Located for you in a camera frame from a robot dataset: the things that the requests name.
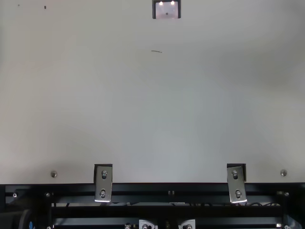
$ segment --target metal plate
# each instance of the metal plate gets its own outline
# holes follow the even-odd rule
[[[106,171],[106,178],[103,177],[103,171]],[[110,202],[112,195],[112,167],[97,166],[95,175],[95,202]]]
[[[305,182],[304,5],[0,0],[0,183]]]
[[[227,168],[228,186],[231,203],[247,202],[246,191],[244,188],[244,173],[242,167]]]

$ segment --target cable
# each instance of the cable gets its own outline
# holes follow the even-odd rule
[[[258,206],[262,206],[262,204],[260,204],[260,203],[252,203],[249,206],[253,206],[254,204],[257,204]]]

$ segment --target bolt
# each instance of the bolt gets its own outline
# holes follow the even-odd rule
[[[51,177],[53,178],[57,177],[57,172],[55,170],[51,171]]]
[[[282,175],[282,177],[287,176],[287,170],[286,169],[282,169],[281,170],[281,175]]]
[[[106,170],[103,170],[103,171],[102,171],[102,178],[103,178],[103,179],[106,179],[107,174],[108,174],[107,171],[106,171]]]
[[[236,190],[235,192],[236,198],[240,198],[242,196],[242,193],[239,190]]]
[[[102,198],[105,198],[105,196],[106,196],[106,191],[105,191],[104,189],[101,190],[100,196],[101,196]]]
[[[238,179],[238,172],[236,170],[232,171],[232,175],[233,175],[234,180]]]

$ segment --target white wall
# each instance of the white wall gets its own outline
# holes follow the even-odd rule
[[[0,183],[91,183],[107,163],[114,182],[226,182],[227,163],[305,182],[304,11],[182,0],[164,21],[150,0],[0,0]]]

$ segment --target metal clip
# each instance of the metal clip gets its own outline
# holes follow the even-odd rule
[[[150,222],[145,219],[140,219],[139,220],[139,229],[158,229],[158,225],[155,225],[153,222]]]
[[[242,167],[227,168],[228,186],[231,203],[247,202],[244,188],[244,173]]]
[[[95,202],[110,202],[112,192],[112,165],[96,166]]]
[[[178,225],[179,229],[196,229],[196,221],[194,219],[190,219],[182,222]]]

